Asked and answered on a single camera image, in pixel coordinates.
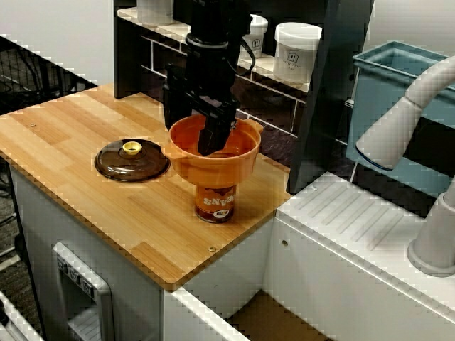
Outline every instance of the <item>wooden table top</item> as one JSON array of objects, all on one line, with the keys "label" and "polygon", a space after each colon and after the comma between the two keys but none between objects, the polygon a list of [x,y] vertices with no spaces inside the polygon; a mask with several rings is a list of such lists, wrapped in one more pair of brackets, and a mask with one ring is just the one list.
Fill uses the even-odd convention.
[{"label": "wooden table top", "polygon": [[291,197],[289,169],[260,154],[237,187],[234,217],[203,222],[193,209],[195,186],[172,166],[142,183],[97,172],[97,153],[126,138],[166,145],[162,106],[145,94],[117,100],[112,85],[0,117],[0,156],[166,290],[182,286]]}]

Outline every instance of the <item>gold knob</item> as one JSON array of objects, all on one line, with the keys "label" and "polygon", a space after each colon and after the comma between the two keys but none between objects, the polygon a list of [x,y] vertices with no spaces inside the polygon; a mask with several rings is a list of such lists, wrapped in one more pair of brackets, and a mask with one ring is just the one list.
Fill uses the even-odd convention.
[{"label": "gold knob", "polygon": [[125,153],[127,153],[129,155],[136,155],[136,154],[138,154],[138,152],[141,151],[142,146],[139,142],[131,141],[131,142],[126,142],[122,148],[125,151]]}]

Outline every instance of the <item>blue tub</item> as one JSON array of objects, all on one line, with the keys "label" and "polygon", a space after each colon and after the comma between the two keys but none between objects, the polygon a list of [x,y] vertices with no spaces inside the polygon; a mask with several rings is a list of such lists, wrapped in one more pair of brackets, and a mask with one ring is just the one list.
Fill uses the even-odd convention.
[{"label": "blue tub", "polygon": [[[358,155],[355,143],[422,72],[445,58],[445,55],[397,41],[354,56],[359,76],[346,157],[433,197],[444,192],[451,181],[449,176],[406,158],[392,171],[381,170]],[[455,83],[434,98],[422,116],[455,129]]]}]

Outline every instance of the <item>brown lid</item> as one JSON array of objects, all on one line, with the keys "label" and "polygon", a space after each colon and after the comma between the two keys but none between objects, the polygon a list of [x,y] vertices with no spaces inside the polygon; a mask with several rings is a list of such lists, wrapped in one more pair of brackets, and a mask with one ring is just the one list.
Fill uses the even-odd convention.
[{"label": "brown lid", "polygon": [[125,139],[105,146],[95,157],[95,167],[118,181],[144,181],[163,174],[171,162],[161,147],[141,139]]}]

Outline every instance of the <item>white faucet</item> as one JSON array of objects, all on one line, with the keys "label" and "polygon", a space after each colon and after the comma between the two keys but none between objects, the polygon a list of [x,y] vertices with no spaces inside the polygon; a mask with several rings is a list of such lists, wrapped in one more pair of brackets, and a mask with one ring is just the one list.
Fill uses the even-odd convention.
[{"label": "white faucet", "polygon": [[[455,56],[424,71],[404,97],[361,136],[355,145],[358,153],[373,165],[391,171],[403,157],[423,109],[453,82]],[[455,178],[437,198],[407,255],[426,274],[455,274]]]}]

